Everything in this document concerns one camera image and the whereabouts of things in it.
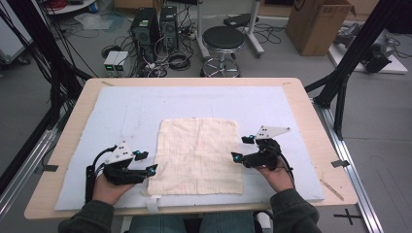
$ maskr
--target black tripod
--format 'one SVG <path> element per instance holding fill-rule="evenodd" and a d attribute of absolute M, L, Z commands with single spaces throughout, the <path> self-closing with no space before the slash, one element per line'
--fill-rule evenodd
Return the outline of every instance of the black tripod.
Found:
<path fill-rule="evenodd" d="M 343 140 L 342 119 L 348 80 L 404 1 L 380 0 L 336 69 L 323 79 L 305 86 L 306 92 L 325 86 L 314 98 L 315 104 L 324 109 L 330 107 L 330 102 L 337 95 L 333 129 L 339 140 Z"/>

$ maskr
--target beige towel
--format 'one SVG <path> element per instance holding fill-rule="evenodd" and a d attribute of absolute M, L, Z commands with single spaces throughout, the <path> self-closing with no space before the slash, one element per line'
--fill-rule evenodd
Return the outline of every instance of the beige towel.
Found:
<path fill-rule="evenodd" d="M 243 193 L 237 123 L 216 118 L 178 118 L 160 125 L 156 175 L 150 195 Z"/>

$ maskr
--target dark gray sleeve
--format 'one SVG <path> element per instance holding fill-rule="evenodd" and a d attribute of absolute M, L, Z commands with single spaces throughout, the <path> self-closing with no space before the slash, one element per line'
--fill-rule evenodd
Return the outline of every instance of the dark gray sleeve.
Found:
<path fill-rule="evenodd" d="M 273 232 L 321 232 L 317 226 L 319 212 L 294 189 L 287 189 L 270 198 L 273 211 Z"/>
<path fill-rule="evenodd" d="M 110 233 L 115 209 L 113 206 L 101 202 L 90 201 L 82 210 L 60 222 L 59 233 Z"/>

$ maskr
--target leg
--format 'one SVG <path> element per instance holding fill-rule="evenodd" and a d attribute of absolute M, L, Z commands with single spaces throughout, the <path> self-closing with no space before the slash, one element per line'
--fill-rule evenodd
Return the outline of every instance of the leg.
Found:
<path fill-rule="evenodd" d="M 227 212 L 206 214 L 200 233 L 255 233 L 252 212 Z"/>
<path fill-rule="evenodd" d="M 128 232 L 186 233 L 186 228 L 179 215 L 134 216 Z"/>

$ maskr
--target computer tower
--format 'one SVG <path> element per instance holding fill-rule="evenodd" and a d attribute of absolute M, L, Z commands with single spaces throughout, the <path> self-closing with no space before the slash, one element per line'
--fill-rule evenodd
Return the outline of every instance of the computer tower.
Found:
<path fill-rule="evenodd" d="M 130 31 L 140 55 L 144 54 L 149 62 L 155 62 L 160 50 L 160 29 L 155 8 L 139 8 L 130 26 Z"/>
<path fill-rule="evenodd" d="M 161 8 L 159 23 L 164 51 L 179 48 L 177 13 L 178 10 L 175 6 L 163 6 Z"/>

